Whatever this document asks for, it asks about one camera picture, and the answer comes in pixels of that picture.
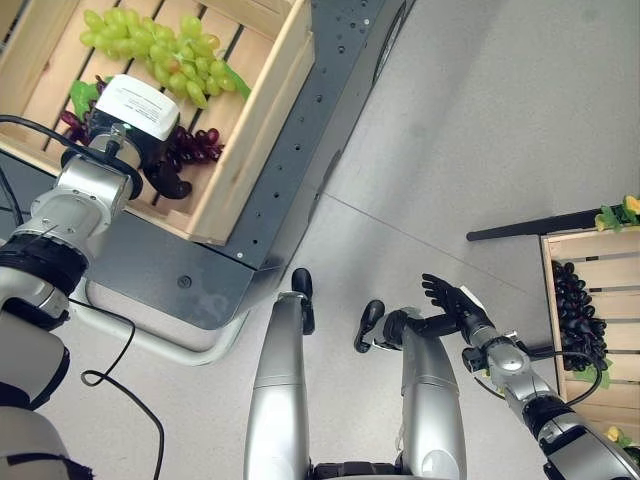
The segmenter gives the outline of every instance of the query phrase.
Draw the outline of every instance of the green grapes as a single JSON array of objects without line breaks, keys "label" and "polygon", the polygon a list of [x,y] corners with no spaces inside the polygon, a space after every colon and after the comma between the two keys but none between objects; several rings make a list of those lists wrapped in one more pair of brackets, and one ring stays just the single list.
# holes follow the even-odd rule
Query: green grapes
[{"label": "green grapes", "polygon": [[180,31],[189,37],[197,38],[202,33],[202,22],[198,17],[185,15],[180,21]]},{"label": "green grapes", "polygon": [[184,73],[174,73],[169,79],[169,88],[176,95],[183,96],[187,92],[187,82],[188,79]]},{"label": "green grapes", "polygon": [[209,74],[209,61],[204,57],[196,58],[196,69],[198,73],[204,72],[207,75]]},{"label": "green grapes", "polygon": [[227,72],[224,67],[224,61],[214,60],[213,62],[211,62],[209,73],[211,73],[211,75],[213,75],[214,77],[221,77],[222,75],[226,74]]},{"label": "green grapes", "polygon": [[205,94],[216,97],[239,90],[244,98],[248,95],[240,77],[216,56],[220,39],[203,33],[197,17],[183,16],[177,35],[150,17],[121,7],[108,9],[102,17],[85,10],[84,22],[89,30],[80,34],[83,45],[114,61],[138,59],[163,87],[178,97],[188,96],[199,108],[207,106]]},{"label": "green grapes", "polygon": [[207,78],[207,93],[214,97],[217,97],[221,93],[220,86],[214,77]]},{"label": "green grapes", "polygon": [[93,33],[91,30],[82,32],[80,34],[80,41],[82,42],[83,45],[87,47],[93,47],[93,44],[96,41],[96,34]]},{"label": "green grapes", "polygon": [[162,65],[160,65],[159,63],[156,63],[153,67],[153,75],[154,77],[156,77],[156,80],[160,82],[160,85],[162,85],[163,87],[169,86],[169,79],[171,78],[171,76],[169,75],[169,72],[162,68]]},{"label": "green grapes", "polygon": [[93,10],[85,10],[84,11],[84,23],[87,24],[93,32],[99,32],[104,28],[104,21],[100,18]]},{"label": "green grapes", "polygon": [[200,85],[192,80],[187,80],[187,93],[196,106],[200,108],[207,108],[207,99],[204,97],[204,93],[202,93]]},{"label": "green grapes", "polygon": [[221,89],[223,89],[223,90],[225,90],[227,92],[235,92],[236,91],[236,84],[231,79],[231,77],[229,77],[229,75],[223,75],[222,77],[216,78],[216,82],[218,83],[218,85],[220,86]]}]

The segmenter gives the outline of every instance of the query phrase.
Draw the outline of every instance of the black bar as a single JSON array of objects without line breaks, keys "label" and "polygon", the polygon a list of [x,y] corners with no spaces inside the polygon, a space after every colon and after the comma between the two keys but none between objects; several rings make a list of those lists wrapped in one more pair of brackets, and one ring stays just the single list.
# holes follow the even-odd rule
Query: black bar
[{"label": "black bar", "polygon": [[560,230],[593,228],[595,216],[601,213],[599,208],[584,212],[568,213],[555,217],[539,218],[529,222],[514,223],[502,227],[478,230],[467,233],[467,240],[488,240],[490,238],[515,237],[518,235],[546,235]]}]

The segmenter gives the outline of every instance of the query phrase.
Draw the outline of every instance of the black cable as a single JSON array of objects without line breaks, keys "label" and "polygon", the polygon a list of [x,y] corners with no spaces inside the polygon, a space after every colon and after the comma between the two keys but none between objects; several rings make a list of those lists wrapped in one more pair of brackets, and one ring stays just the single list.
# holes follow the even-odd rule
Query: black cable
[{"label": "black cable", "polygon": [[591,356],[587,355],[586,353],[555,351],[555,352],[549,352],[541,355],[531,355],[531,356],[537,357],[537,358],[551,358],[551,357],[564,357],[564,356],[581,357],[581,358],[586,358],[587,360],[589,360],[589,362],[591,362],[591,364],[593,364],[593,367],[596,369],[596,379],[594,380],[593,384],[584,393],[578,395],[576,398],[572,400],[569,400],[567,402],[568,407],[572,407],[573,405],[576,405],[577,403],[580,403],[586,400],[598,389],[598,387],[600,387],[600,383],[602,383],[602,369],[598,366],[596,362],[593,361]]},{"label": "black cable", "polygon": [[9,202],[9,207],[11,208],[11,213],[13,213],[13,221],[16,224],[16,227],[22,225],[24,223],[24,218],[22,218],[22,211],[20,210],[20,205],[18,204],[18,200],[16,199],[15,193],[13,193],[13,188],[11,188],[11,184],[9,180],[7,180],[7,176],[4,174],[4,171],[0,167],[0,188],[2,188],[2,192],[4,196],[7,198],[7,202]]},{"label": "black cable", "polygon": [[99,163],[103,162],[103,160],[99,156],[94,154],[90,148],[85,148],[81,145],[78,145],[74,141],[68,139],[55,130],[50,129],[49,127],[45,127],[44,125],[40,125],[39,123],[33,122],[31,120],[27,120],[26,118],[18,117],[17,115],[0,115],[0,123],[16,123],[18,125],[22,125],[23,127],[30,128],[31,130],[35,130],[36,132],[43,133],[53,138],[54,140],[73,150],[79,155],[89,157]]},{"label": "black cable", "polygon": [[489,387],[486,383],[484,383],[478,377],[473,377],[473,379],[478,383],[478,385],[480,385],[482,388],[484,388],[491,395],[493,395],[494,397],[498,397],[500,400],[504,400],[504,395],[500,395],[498,392],[496,392],[495,390],[491,389],[491,387]]},{"label": "black cable", "polygon": [[131,392],[131,390],[129,390],[124,385],[118,383],[116,380],[114,380],[110,376],[105,375],[102,372],[97,372],[96,370],[85,370],[84,372],[82,372],[81,378],[84,384],[89,386],[92,386],[92,385],[95,386],[97,385],[97,382],[89,382],[86,379],[88,375],[95,375],[96,377],[100,378],[100,381],[106,380],[111,385],[116,387],[118,390],[124,393],[127,397],[129,397],[133,403],[135,403],[138,407],[140,407],[140,409],[144,413],[146,413],[146,415],[154,423],[154,425],[158,429],[159,438],[158,438],[158,457],[156,460],[156,469],[153,473],[153,480],[158,480],[160,478],[160,470],[162,469],[162,458],[164,457],[164,428],[162,426],[162,422],[158,419],[158,417],[155,416],[155,414],[151,411],[151,409],[149,409],[149,407],[147,407],[142,402],[142,400],[140,400],[133,392]]},{"label": "black cable", "polygon": [[530,357],[533,357],[533,358],[551,358],[551,357],[559,357],[559,356],[563,356],[563,357],[564,356],[580,357],[580,358],[587,359],[589,361],[589,363],[591,363],[593,365],[593,368],[596,369],[596,379],[594,380],[593,385],[591,385],[591,387],[589,387],[589,389],[587,389],[581,395],[578,395],[573,400],[568,401],[567,402],[567,406],[569,406],[569,407],[586,400],[590,395],[592,395],[598,389],[598,387],[600,386],[600,383],[602,383],[602,369],[598,366],[598,364],[596,362],[593,361],[593,358],[591,358],[591,356],[587,355],[586,353],[582,353],[582,352],[563,352],[561,350],[557,350],[557,351],[553,351],[553,352],[547,352],[547,353],[532,353],[527,348],[527,346],[525,345],[525,343],[522,340],[516,342],[516,345],[524,353],[526,353],[527,355],[529,355]]},{"label": "black cable", "polygon": [[[98,372],[96,370],[85,370],[80,374],[80,379],[82,380],[82,383],[84,383],[88,387],[97,387],[98,385],[100,385],[100,383],[106,380],[108,383],[110,383],[111,385],[116,387],[118,390],[120,390],[122,393],[124,393],[127,397],[129,397],[129,399],[133,403],[135,403],[151,419],[153,424],[158,429],[158,436],[159,436],[156,468],[153,474],[153,480],[158,480],[160,478],[160,470],[162,469],[162,460],[164,458],[164,427],[162,426],[162,422],[160,421],[160,419],[158,419],[158,417],[156,417],[156,415],[151,411],[151,409],[147,407],[144,404],[144,402],[140,400],[140,398],[138,398],[131,390],[129,390],[124,385],[120,384],[118,381],[114,380],[112,377],[109,376],[111,371],[118,365],[118,362],[120,362],[124,354],[129,349],[129,346],[131,345],[131,342],[133,341],[133,337],[136,333],[136,324],[130,318],[127,318],[124,315],[120,315],[118,313],[112,312],[110,310],[106,310],[104,308],[96,307],[95,305],[91,305],[90,303],[84,303],[79,300],[75,300],[73,298],[70,298],[69,301],[77,305],[80,305],[82,307],[88,308],[90,310],[100,312],[104,315],[109,315],[114,318],[117,318],[121,322],[124,322],[131,327],[131,334],[129,335],[129,338],[127,339],[124,347],[120,351],[120,354],[116,357],[116,359],[113,361],[111,366],[107,368],[107,370],[104,373]],[[90,375],[98,377],[98,380],[95,382],[88,380],[87,377]]]},{"label": "black cable", "polygon": [[[126,343],[124,344],[124,347],[122,347],[122,350],[120,350],[120,354],[116,357],[116,359],[113,361],[111,366],[109,368],[107,368],[107,370],[104,372],[105,375],[109,375],[111,373],[111,371],[116,367],[116,365],[118,365],[118,362],[122,359],[124,354],[127,353],[127,350],[129,349],[129,346],[131,345],[131,342],[133,341],[133,337],[136,334],[136,324],[133,323],[133,321],[130,318],[127,318],[124,315],[120,315],[118,313],[111,312],[109,310],[105,310],[104,308],[96,307],[95,305],[91,305],[90,303],[84,303],[84,302],[81,302],[79,300],[75,300],[73,298],[70,298],[69,301],[72,302],[72,303],[75,303],[76,305],[81,305],[81,306],[83,306],[85,308],[88,308],[90,310],[94,310],[96,312],[100,312],[100,313],[102,313],[104,315],[109,315],[111,317],[117,318],[118,320],[126,323],[127,325],[129,325],[131,327],[131,333],[129,334],[129,338],[127,339]],[[95,383],[87,383],[87,382],[84,381],[84,379],[82,381],[88,387],[97,387],[98,385],[100,385],[100,383],[102,383],[102,380],[103,379],[100,378]]]}]

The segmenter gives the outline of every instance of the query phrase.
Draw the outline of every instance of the silver robot leg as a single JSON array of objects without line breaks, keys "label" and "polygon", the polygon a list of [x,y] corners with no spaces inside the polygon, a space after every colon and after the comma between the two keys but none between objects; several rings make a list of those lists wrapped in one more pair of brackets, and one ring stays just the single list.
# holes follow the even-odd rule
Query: silver robot leg
[{"label": "silver robot leg", "polygon": [[299,292],[280,294],[260,354],[245,440],[245,480],[303,480],[309,420]]}]

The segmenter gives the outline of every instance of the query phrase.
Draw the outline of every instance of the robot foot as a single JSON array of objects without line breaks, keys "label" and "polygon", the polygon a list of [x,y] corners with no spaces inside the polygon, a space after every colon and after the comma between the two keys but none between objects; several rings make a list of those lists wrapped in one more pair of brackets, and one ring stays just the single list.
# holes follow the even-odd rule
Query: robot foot
[{"label": "robot foot", "polygon": [[353,347],[358,353],[367,353],[371,348],[371,344],[365,342],[364,336],[373,330],[380,320],[384,316],[384,303],[380,300],[371,300],[362,313],[360,319],[360,328],[356,334],[356,339],[353,342]]}]

